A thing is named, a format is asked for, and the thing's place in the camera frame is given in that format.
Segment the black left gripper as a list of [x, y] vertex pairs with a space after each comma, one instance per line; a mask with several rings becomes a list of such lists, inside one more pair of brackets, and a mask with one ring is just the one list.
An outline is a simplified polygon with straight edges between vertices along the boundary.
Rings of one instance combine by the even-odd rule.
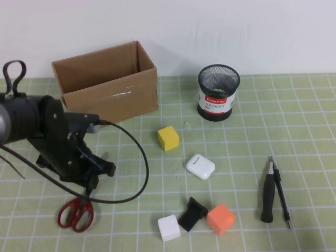
[[36, 150], [40, 153], [36, 163], [59, 175], [61, 181], [85, 187], [85, 196], [89, 197], [97, 188], [98, 175], [114, 176], [116, 166], [97, 157], [86, 146], [83, 137], [90, 124], [71, 123], [69, 127], [63, 140], [55, 136], [36, 138]]

